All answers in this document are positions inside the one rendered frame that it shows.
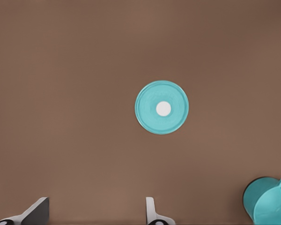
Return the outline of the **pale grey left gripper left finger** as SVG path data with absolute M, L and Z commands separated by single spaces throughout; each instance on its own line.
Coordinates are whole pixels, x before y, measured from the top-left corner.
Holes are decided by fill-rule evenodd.
M 22 214 L 0 220 L 0 225 L 47 225 L 49 197 L 41 197 Z

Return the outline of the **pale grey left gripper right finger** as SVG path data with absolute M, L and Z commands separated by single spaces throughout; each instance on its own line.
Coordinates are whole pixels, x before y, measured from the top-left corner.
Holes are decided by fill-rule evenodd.
M 146 197 L 146 224 L 176 225 L 176 222 L 170 217 L 159 215 L 155 210 L 155 202 L 153 197 Z

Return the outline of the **teal pot lid white knob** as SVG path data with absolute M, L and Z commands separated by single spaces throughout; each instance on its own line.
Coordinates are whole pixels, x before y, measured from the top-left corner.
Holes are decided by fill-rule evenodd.
M 159 80 L 142 88 L 134 109 L 137 121 L 144 129 L 165 135 L 178 130 L 186 121 L 189 101 L 179 85 Z

